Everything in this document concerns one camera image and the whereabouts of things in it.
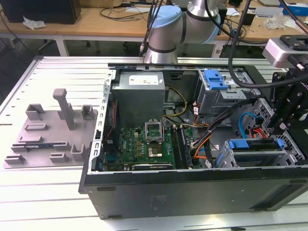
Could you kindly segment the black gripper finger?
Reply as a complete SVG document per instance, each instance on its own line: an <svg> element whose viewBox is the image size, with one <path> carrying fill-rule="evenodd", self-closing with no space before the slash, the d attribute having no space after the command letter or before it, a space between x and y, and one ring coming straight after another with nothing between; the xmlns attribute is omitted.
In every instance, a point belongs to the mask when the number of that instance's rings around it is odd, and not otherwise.
<svg viewBox="0 0 308 231"><path fill-rule="evenodd" d="M273 115L267 121L270 135L281 135L289 129L295 112L301 107L300 83L273 87L270 92Z"/></svg>
<svg viewBox="0 0 308 231"><path fill-rule="evenodd" d="M289 132L292 138L297 144L307 144L308 143L308 110L296 108L292 112L289 123Z"/></svg>

